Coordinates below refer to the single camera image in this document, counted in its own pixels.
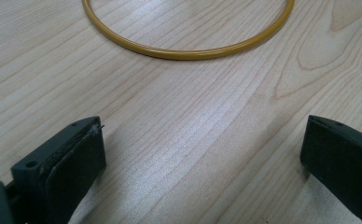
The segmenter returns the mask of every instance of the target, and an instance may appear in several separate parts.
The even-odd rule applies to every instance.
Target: screw hole
[[[27,167],[27,168],[33,168],[33,167],[35,167],[37,164],[38,164],[38,162],[36,162],[36,161],[29,161],[29,162],[26,163],[26,167]]]

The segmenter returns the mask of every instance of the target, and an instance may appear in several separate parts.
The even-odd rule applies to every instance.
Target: light wood surface
[[[91,0],[155,47],[250,37],[285,1]],[[0,0],[0,180],[68,123],[99,115],[107,168],[72,223],[361,223],[299,152],[307,117],[362,132],[362,0],[297,0],[278,35],[172,62],[100,35],[78,0]]]

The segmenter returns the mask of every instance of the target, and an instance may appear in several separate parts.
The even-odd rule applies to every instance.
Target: yellow rubber ring
[[[229,45],[218,49],[202,50],[158,49],[132,42],[131,40],[114,33],[97,18],[93,10],[91,10],[91,0],[82,0],[82,4],[86,14],[88,15],[90,21],[94,24],[94,26],[96,26],[96,28],[108,39],[112,40],[123,48],[155,58],[186,61],[219,58],[256,47],[257,45],[274,36],[282,28],[289,15],[291,14],[292,8],[294,7],[294,1],[295,0],[287,0],[286,6],[279,18],[258,35],[255,35],[249,39],[246,39],[245,41],[234,45]]]

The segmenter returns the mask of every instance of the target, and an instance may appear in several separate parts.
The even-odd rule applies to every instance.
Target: table surface
[[[258,33],[285,1],[92,6],[133,41],[206,49]],[[67,124],[105,125],[106,170],[72,223],[361,223],[299,162],[310,114],[362,132],[362,0],[297,0],[265,44],[198,62],[119,47],[79,0],[0,0],[0,180]]]

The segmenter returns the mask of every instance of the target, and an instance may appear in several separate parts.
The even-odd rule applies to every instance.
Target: wood grain
[[[285,5],[91,1],[171,49],[244,40]],[[72,223],[361,223],[300,165],[309,114],[362,132],[362,0],[298,0],[262,46],[200,62],[113,44],[77,0],[0,0],[0,180],[68,123],[105,125],[108,166]]]

